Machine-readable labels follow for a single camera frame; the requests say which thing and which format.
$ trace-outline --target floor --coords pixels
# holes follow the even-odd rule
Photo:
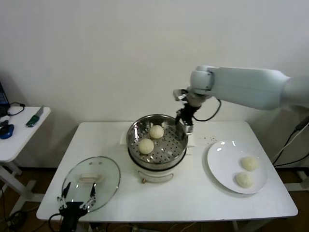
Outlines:
[[[54,176],[55,171],[23,171],[23,174],[17,177],[23,184],[26,184],[31,179],[36,179],[37,184],[34,188],[36,193],[45,193],[50,181]],[[300,182],[298,176],[292,171],[278,171],[284,183]],[[265,225],[260,231],[262,232],[307,232],[309,231],[309,192],[292,192],[291,196],[297,205],[299,213],[296,217],[275,219]],[[5,212],[9,214],[14,203],[18,199],[18,194],[8,188],[4,194],[5,197]],[[0,199],[0,221],[3,218],[3,203]],[[37,203],[27,203],[24,210],[31,209],[37,206]],[[18,232],[33,232],[36,228],[43,224],[42,221],[36,218],[36,210],[27,213],[28,218],[26,223],[18,230]],[[104,223],[99,226],[100,232],[130,232],[131,227],[137,225],[142,229],[150,229],[160,232],[181,232],[182,229],[191,225],[190,223],[138,223],[138,224],[119,224],[119,223]],[[81,223],[81,227],[87,228],[87,223]],[[59,229],[58,223],[53,223],[55,230]],[[0,232],[7,232],[8,229],[4,221],[0,222]],[[49,232],[47,224],[44,224],[35,232]],[[196,223],[190,226],[185,232],[232,232],[233,227],[231,222],[205,222]]]

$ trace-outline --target cord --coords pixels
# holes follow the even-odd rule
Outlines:
[[[15,116],[15,115],[18,115],[18,114],[20,114],[21,112],[23,112],[24,110],[25,110],[25,104],[22,104],[22,103],[19,103],[19,102],[12,102],[11,104],[10,104],[10,107],[11,107],[11,105],[13,105],[13,104],[19,104],[19,106],[21,106],[23,109],[21,110],[21,111],[19,111],[19,112],[17,112],[16,114],[10,114],[9,112],[7,113],[7,115],[8,116]]]
[[[3,217],[4,217],[4,220],[5,222],[8,221],[6,215],[5,215],[5,199],[4,199],[4,191],[3,191],[3,188],[2,188],[2,185],[0,185],[1,187],[1,191],[2,191],[2,201],[3,201]]]
[[[285,144],[284,144],[283,147],[285,147],[285,146],[288,144],[288,142],[290,141],[291,137],[292,137],[293,134],[295,134],[296,132],[297,132],[297,130],[294,130],[294,131],[290,134],[288,140],[285,142]],[[275,164],[275,163],[277,162],[277,160],[278,160],[278,159],[280,158],[280,156],[282,155],[283,151],[284,151],[284,150],[282,150],[282,151],[280,152],[280,154],[278,155],[278,157],[276,158],[276,160],[275,160],[272,164]]]
[[[60,215],[60,213],[53,214],[53,215],[51,215],[51,216],[49,217],[49,219],[48,219],[48,227],[49,227],[49,229],[50,229],[52,232],[56,232],[56,231],[55,231],[54,228],[52,227],[51,219],[52,219],[53,217],[59,216],[59,215]]]
[[[168,230],[168,232],[170,232],[177,225],[179,225],[179,224],[172,225],[171,228]]]
[[[279,167],[279,166],[283,166],[283,165],[288,165],[288,164],[292,164],[292,163],[296,163],[296,162],[299,162],[301,160],[304,160],[305,158],[307,158],[309,156],[309,153],[307,155],[305,155],[303,158],[300,158],[298,160],[295,160],[295,161],[292,161],[292,162],[289,162],[289,163],[284,163],[284,164],[279,164],[279,165],[275,165],[275,168],[276,167]]]
[[[218,106],[217,110],[214,112],[214,114],[213,114],[211,117],[209,117],[209,118],[207,118],[207,119],[204,119],[204,120],[197,119],[195,116],[193,116],[193,118],[194,118],[196,121],[198,121],[198,122],[207,122],[207,121],[211,120],[213,117],[215,117],[215,116],[217,115],[217,113],[219,112],[219,110],[220,110],[220,108],[221,108],[221,105],[222,105],[221,100],[220,100],[220,99],[217,99],[217,100],[218,100],[218,102],[219,102],[219,106]]]
[[[134,226],[129,226],[129,225],[123,225],[123,226],[119,226],[117,227],[116,229],[114,229],[112,232],[115,232],[116,230],[120,229],[120,228],[123,228],[123,227],[131,227],[131,228],[134,228]]]
[[[191,223],[190,225],[188,225],[187,227],[183,228],[180,232],[184,232],[186,229],[188,229],[189,227],[193,226],[196,222]]]
[[[36,232],[36,231],[38,231],[38,230],[39,230],[40,228],[42,228],[45,224],[46,224],[46,221],[43,222],[43,224],[42,224],[41,226],[39,226],[38,228],[34,229],[34,230],[31,231],[31,232]]]
[[[294,139],[296,139],[296,137],[299,136],[299,135],[301,134],[301,132],[303,132],[303,131],[306,129],[306,127],[307,127],[308,125],[309,125],[309,123],[307,123],[306,126],[304,126],[303,129],[301,129],[301,130],[297,133],[297,135],[295,135],[294,138],[293,138],[287,145],[285,145],[285,146],[284,146],[272,159],[275,159],[277,156],[279,156],[280,153],[281,153],[288,145],[290,145],[290,144],[294,141]]]

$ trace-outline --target white plate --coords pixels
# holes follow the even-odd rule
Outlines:
[[[265,185],[267,171],[258,154],[249,151],[249,147],[237,141],[217,142],[208,151],[208,166],[215,178],[230,190],[244,194],[256,193]],[[245,170],[241,165],[240,160],[246,156],[256,157],[259,161],[259,167],[252,172]],[[237,184],[235,177],[240,172],[248,172],[251,175],[253,185],[250,188],[243,188]]]

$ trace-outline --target glass lid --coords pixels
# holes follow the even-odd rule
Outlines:
[[[104,206],[116,193],[120,183],[120,169],[111,158],[92,157],[78,163],[72,168],[62,184],[69,191],[66,202],[87,202],[95,190],[96,202],[88,212]]]

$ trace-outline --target black cable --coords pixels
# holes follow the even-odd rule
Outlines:
[[[0,187],[1,187],[1,191],[2,191],[2,200],[3,200],[3,216],[4,216],[4,221],[7,223],[8,219],[6,218],[6,215],[5,215],[4,191],[3,191],[2,185],[0,185]]]
[[[38,231],[38,230],[39,230],[40,228],[42,228],[45,224],[46,224],[46,221],[43,222],[43,224],[42,224],[41,226],[39,226],[38,228],[34,229],[34,230],[31,231],[31,232],[36,232],[36,231]]]
[[[305,155],[303,158],[300,158],[300,159],[295,160],[295,161],[293,161],[293,162],[289,162],[289,163],[284,163],[284,164],[275,165],[275,168],[276,168],[276,167],[279,167],[279,166],[283,166],[283,165],[288,165],[288,164],[292,164],[292,163],[299,162],[299,161],[301,161],[301,160],[304,160],[304,159],[305,159],[305,158],[307,158],[308,156],[309,156],[309,153],[308,153],[307,155]]]
[[[284,144],[283,147],[285,147],[285,146],[289,143],[291,137],[292,137],[293,134],[295,134],[296,132],[297,132],[297,130],[294,130],[294,131],[290,134],[288,140],[285,142],[285,144]],[[278,155],[278,157],[276,158],[276,160],[275,160],[272,164],[275,164],[275,163],[277,162],[277,160],[278,160],[278,159],[280,158],[280,156],[282,155],[283,151],[284,151],[284,149],[280,152],[280,154]]]
[[[49,217],[49,219],[48,219],[48,227],[49,227],[49,229],[52,231],[52,232],[56,232],[55,230],[54,230],[54,228],[52,227],[52,224],[51,224],[51,219],[53,218],[53,217],[55,217],[55,216],[58,216],[58,215],[61,215],[61,214],[53,214],[53,215],[51,215],[50,217]]]
[[[108,232],[108,227],[110,226],[110,224],[111,224],[110,222],[106,224],[105,232]]]
[[[22,104],[22,103],[19,103],[19,102],[12,102],[12,103],[10,104],[10,107],[11,107],[11,105],[13,105],[13,104],[19,104],[19,106],[21,106],[23,109],[22,109],[21,111],[17,112],[16,114],[7,113],[8,116],[18,115],[18,114],[20,114],[21,112],[23,112],[23,111],[25,110],[25,107],[26,107],[25,104]]]
[[[218,106],[216,112],[214,112],[214,114],[213,114],[211,117],[209,117],[209,118],[207,118],[207,119],[205,119],[205,120],[197,119],[195,116],[193,116],[193,118],[194,118],[196,121],[198,121],[198,122],[207,122],[207,121],[211,120],[213,117],[215,117],[215,116],[217,115],[217,113],[219,112],[219,110],[220,110],[220,108],[221,108],[221,105],[222,105],[221,100],[220,100],[220,99],[217,99],[217,100],[218,100],[218,102],[219,102],[219,106]]]

